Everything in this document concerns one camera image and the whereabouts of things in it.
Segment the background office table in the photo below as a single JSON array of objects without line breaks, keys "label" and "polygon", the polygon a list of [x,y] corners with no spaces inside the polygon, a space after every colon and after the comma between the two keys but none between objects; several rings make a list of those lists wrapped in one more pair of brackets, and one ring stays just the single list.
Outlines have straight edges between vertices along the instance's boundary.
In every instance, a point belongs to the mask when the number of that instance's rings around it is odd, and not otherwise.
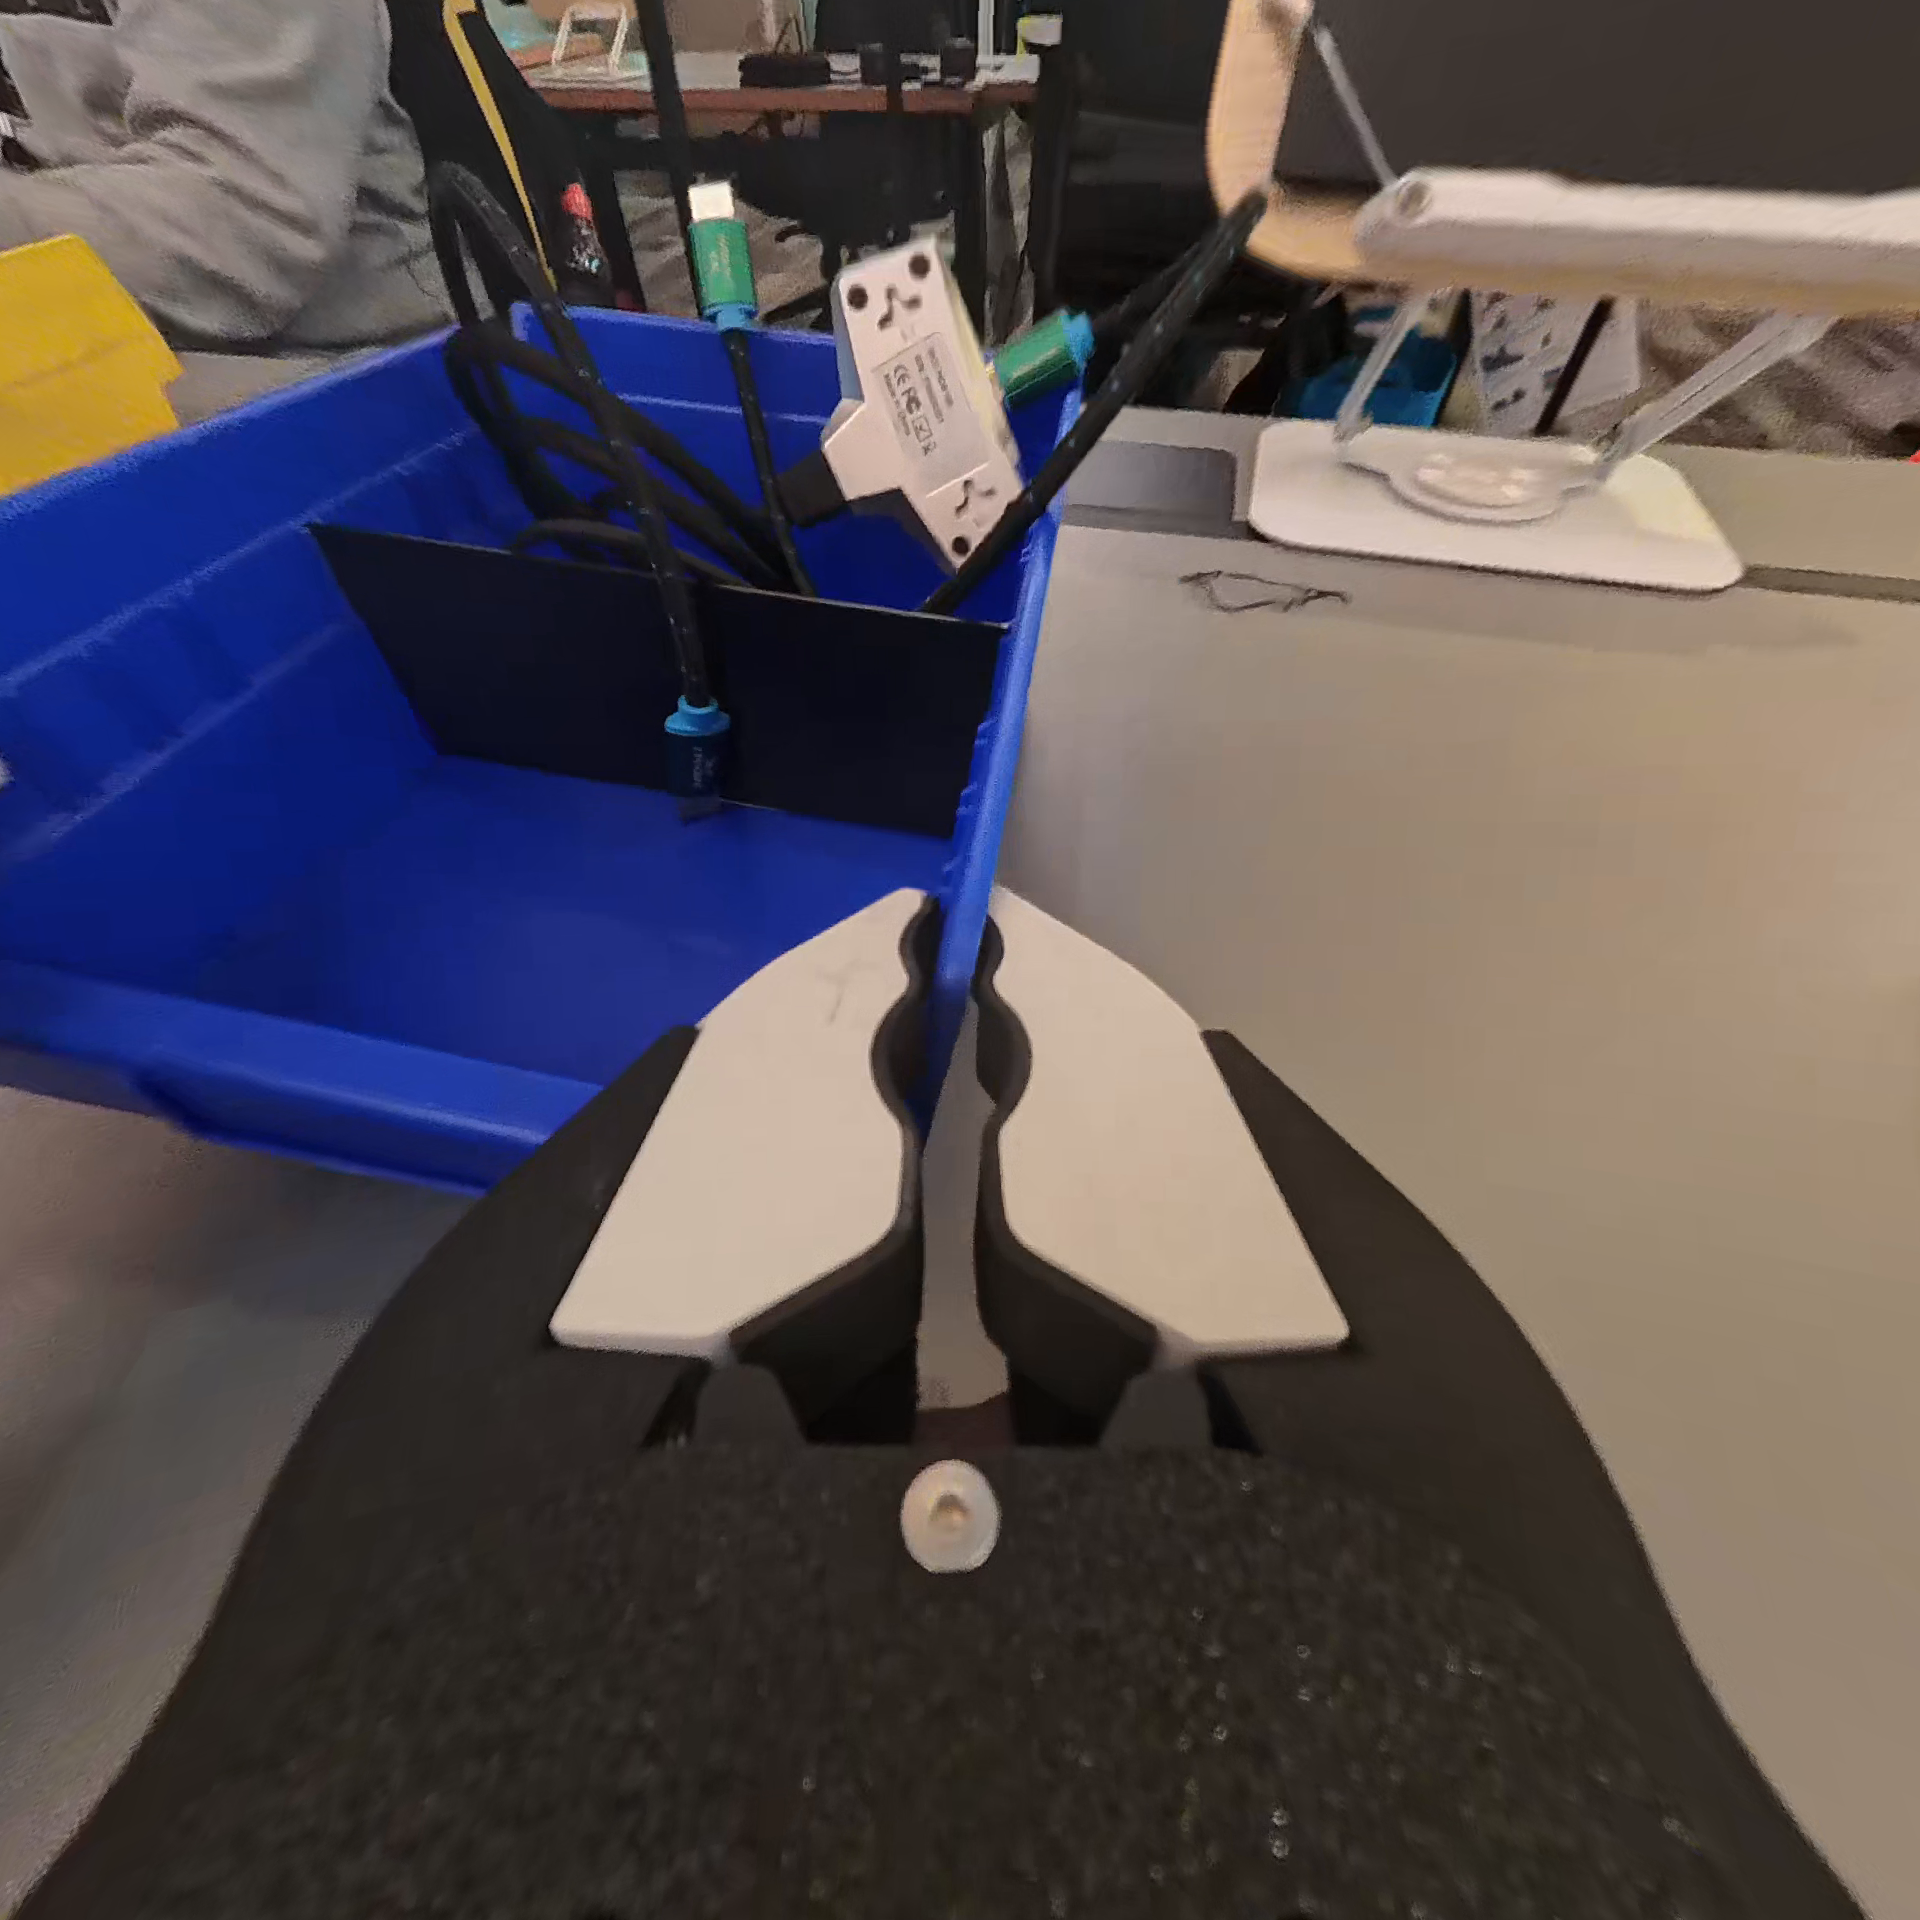
[{"label": "background office table", "polygon": [[662,203],[722,177],[747,203],[755,264],[774,268],[775,324],[824,325],[824,286],[843,264],[923,230],[947,243],[979,334],[1002,331],[991,245],[1011,215],[991,148],[1038,104],[1038,56],[979,56],[967,77],[903,56],[890,83],[843,54],[804,62],[801,83],[765,83],[758,56],[684,54],[673,104],[636,51],[559,62],[541,43],[513,62],[573,128],[612,243],[632,241],[640,194]]}]

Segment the black braided cable blue plugs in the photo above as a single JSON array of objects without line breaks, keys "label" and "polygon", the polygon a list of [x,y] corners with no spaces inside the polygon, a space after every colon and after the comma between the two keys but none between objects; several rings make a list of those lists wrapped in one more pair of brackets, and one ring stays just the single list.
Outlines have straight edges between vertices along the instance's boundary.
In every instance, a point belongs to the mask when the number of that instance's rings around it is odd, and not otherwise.
[{"label": "black braided cable blue plugs", "polygon": [[455,331],[446,371],[455,397],[528,512],[513,554],[559,554],[632,571],[658,591],[676,704],[662,721],[666,789],[682,819],[722,806],[732,718],[707,659],[695,581],[814,597],[781,498],[771,422],[753,368],[752,268],[725,270],[707,303],[736,390],[762,492],[744,503],[662,426],[617,397],[561,286],[490,186],[466,165],[429,172],[429,220]]}]

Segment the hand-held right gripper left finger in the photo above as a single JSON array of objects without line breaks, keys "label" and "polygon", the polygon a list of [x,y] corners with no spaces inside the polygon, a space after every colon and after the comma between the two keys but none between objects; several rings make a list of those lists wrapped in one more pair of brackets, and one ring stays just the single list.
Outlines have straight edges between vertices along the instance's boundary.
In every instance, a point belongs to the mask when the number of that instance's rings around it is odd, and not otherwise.
[{"label": "hand-held right gripper left finger", "polygon": [[925,1306],[939,905],[910,888],[764,964],[705,1020],[573,1271],[565,1351],[747,1366],[804,1426],[903,1392]]}]

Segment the printed paper sheet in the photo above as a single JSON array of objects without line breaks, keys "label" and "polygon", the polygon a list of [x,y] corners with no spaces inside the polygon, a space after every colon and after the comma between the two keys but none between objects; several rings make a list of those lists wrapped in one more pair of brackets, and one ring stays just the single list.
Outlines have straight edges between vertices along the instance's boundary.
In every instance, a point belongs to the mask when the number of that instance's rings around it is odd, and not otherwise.
[{"label": "printed paper sheet", "polygon": [[[1594,307],[1505,292],[1471,296],[1468,380],[1481,433],[1523,438],[1537,430]],[[1627,405],[1643,380],[1642,307],[1618,302],[1563,402],[1555,433]]]}]

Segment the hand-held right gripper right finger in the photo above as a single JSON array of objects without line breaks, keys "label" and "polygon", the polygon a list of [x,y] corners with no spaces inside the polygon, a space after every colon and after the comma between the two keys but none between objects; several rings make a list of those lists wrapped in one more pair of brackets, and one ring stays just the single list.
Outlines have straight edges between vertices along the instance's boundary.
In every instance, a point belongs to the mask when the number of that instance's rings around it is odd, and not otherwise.
[{"label": "hand-held right gripper right finger", "polygon": [[1138,1381],[1351,1338],[1202,1025],[999,888],[976,980],[976,1308],[1018,1411],[1098,1437]]}]

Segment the black video switch box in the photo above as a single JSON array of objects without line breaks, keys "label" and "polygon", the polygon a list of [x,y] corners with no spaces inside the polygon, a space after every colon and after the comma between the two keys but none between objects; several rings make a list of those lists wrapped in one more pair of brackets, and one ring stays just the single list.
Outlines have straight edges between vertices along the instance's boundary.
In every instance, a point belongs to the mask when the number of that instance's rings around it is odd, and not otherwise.
[{"label": "black video switch box", "polygon": [[842,397],[820,448],[777,478],[798,528],[883,516],[956,576],[1022,489],[1005,399],[939,245],[914,235],[832,286]]}]

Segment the black bin divider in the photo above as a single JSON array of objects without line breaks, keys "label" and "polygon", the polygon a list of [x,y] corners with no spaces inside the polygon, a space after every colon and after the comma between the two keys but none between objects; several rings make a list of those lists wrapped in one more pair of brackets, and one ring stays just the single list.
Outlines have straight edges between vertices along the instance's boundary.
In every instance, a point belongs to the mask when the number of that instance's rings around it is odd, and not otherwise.
[{"label": "black bin divider", "polygon": [[[666,794],[682,690],[658,586],[634,571],[310,527],[446,756]],[[1021,709],[1016,629],[698,582],[719,799],[851,829],[961,829]]]}]

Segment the blue storage bin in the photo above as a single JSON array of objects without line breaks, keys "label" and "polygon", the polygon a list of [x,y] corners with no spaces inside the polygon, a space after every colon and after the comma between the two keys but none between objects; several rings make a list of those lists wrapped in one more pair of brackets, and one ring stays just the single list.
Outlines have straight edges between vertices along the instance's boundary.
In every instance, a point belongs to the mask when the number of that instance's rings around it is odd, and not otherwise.
[{"label": "blue storage bin", "polygon": [[[528,523],[426,336],[6,499],[6,1086],[484,1191],[666,1032],[899,888],[939,902],[921,1107],[988,920],[1059,510],[960,619],[1021,709],[952,840],[441,753],[310,527]],[[889,520],[820,597],[923,611]]]}]

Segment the yellow storage bin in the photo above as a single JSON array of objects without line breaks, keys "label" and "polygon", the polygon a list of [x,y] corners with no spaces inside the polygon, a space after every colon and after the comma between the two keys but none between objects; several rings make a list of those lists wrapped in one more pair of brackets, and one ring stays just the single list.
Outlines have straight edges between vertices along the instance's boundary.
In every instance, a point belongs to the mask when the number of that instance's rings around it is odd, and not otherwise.
[{"label": "yellow storage bin", "polygon": [[3,495],[179,429],[181,362],[79,235],[3,253]]}]

